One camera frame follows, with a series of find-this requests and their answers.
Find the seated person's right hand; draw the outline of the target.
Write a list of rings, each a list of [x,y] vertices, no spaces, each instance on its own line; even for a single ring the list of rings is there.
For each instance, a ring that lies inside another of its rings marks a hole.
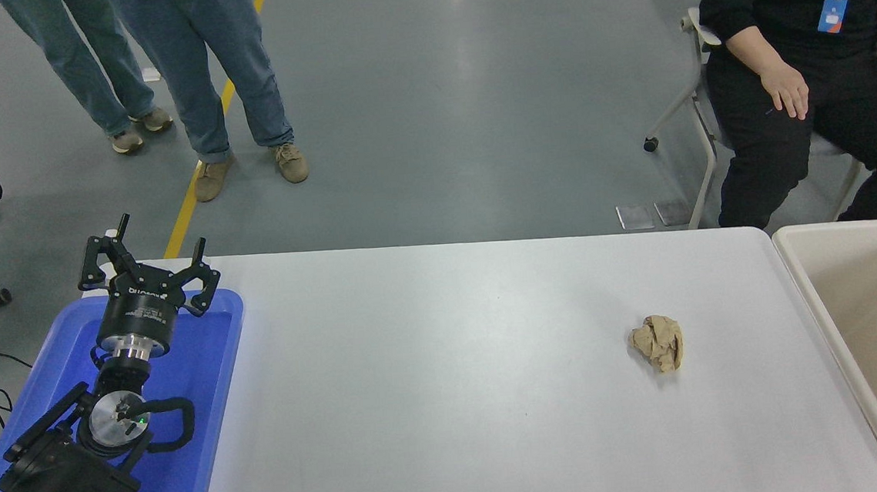
[[[769,93],[772,110],[785,112],[797,121],[807,119],[810,89],[799,70],[786,62],[775,62],[771,67],[758,70],[758,75]]]

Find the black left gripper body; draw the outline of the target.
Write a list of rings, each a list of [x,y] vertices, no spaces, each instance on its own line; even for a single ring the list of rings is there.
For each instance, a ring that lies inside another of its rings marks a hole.
[[[96,334],[97,346],[115,349],[117,340],[132,334],[151,340],[153,346],[170,345],[185,302],[180,289],[166,290],[158,283],[151,289],[138,288],[124,274],[114,276],[107,286],[109,298]]]

